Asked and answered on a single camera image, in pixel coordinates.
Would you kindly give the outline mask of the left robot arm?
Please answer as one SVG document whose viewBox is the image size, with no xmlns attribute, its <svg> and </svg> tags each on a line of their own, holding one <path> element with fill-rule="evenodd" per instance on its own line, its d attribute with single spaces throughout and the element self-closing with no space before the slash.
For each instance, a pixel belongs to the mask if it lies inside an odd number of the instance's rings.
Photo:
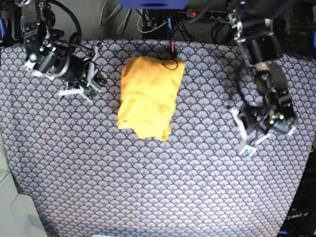
<svg viewBox="0 0 316 237">
<path fill-rule="evenodd" d="M 254 86 L 263 97 L 262 105 L 250 105 L 241 91 L 239 75 L 235 74 L 236 89 L 244 102 L 240 110 L 229 111 L 237 124 L 242 141 L 239 154 L 252 156 L 257 146 L 273 132 L 292 135 L 297 127 L 288 82 L 276 60 L 283 56 L 273 32 L 273 21 L 295 4 L 294 0 L 233 0 L 228 19 L 233 39 L 241 50 L 244 63 L 250 68 Z"/>
</svg>

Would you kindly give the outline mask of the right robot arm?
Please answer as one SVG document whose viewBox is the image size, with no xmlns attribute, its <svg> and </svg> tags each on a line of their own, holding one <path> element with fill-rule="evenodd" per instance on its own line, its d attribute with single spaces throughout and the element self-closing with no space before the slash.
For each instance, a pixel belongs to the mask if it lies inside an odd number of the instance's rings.
<svg viewBox="0 0 316 237">
<path fill-rule="evenodd" d="M 103 44 L 100 42 L 92 48 L 83 46 L 78 19 L 56 0 L 17 0 L 15 3 L 21 9 L 27 71 L 38 78 L 63 80 L 66 88 L 58 91 L 59 97 L 80 95 L 92 103 L 107 82 L 95 62 Z M 55 14 L 51 5 L 62 9 L 74 23 L 76 31 L 69 41 L 62 40 L 63 31 L 54 28 Z"/>
</svg>

